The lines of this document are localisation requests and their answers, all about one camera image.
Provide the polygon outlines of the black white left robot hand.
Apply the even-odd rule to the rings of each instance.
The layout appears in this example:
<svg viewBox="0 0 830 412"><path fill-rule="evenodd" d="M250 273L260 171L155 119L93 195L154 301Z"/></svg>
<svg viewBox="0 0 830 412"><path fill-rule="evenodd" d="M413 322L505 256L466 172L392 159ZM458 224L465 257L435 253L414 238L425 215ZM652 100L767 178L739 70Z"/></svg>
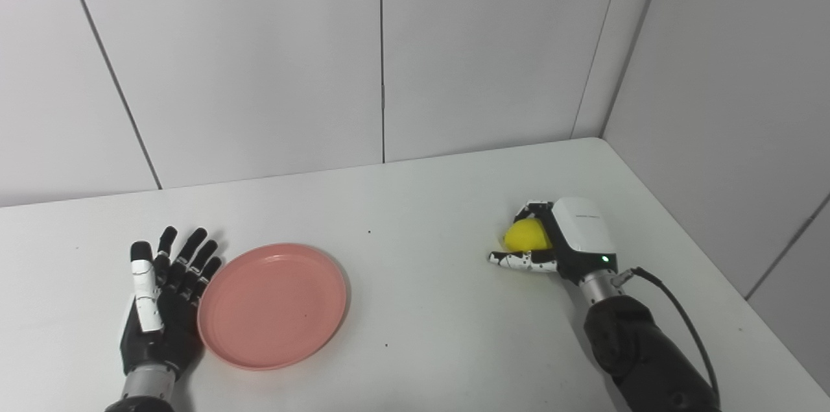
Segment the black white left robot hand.
<svg viewBox="0 0 830 412"><path fill-rule="evenodd" d="M130 263L136 291L123 334L123 373L157 365L180 378L202 355L204 342L198 332L198 308L222 260L219 244L197 228L178 252L172 247L177 229L164 229L156 247L135 241Z"/></svg>

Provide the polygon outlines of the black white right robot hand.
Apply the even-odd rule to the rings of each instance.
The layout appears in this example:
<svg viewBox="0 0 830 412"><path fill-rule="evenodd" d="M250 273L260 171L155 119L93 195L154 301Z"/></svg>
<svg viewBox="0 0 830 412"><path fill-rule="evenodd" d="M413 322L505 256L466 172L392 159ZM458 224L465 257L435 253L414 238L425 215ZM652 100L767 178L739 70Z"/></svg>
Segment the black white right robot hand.
<svg viewBox="0 0 830 412"><path fill-rule="evenodd" d="M504 234L491 264L528 273L557 273L580 285L591 275L619 273L616 247L598 205L584 197L530 201Z"/></svg>

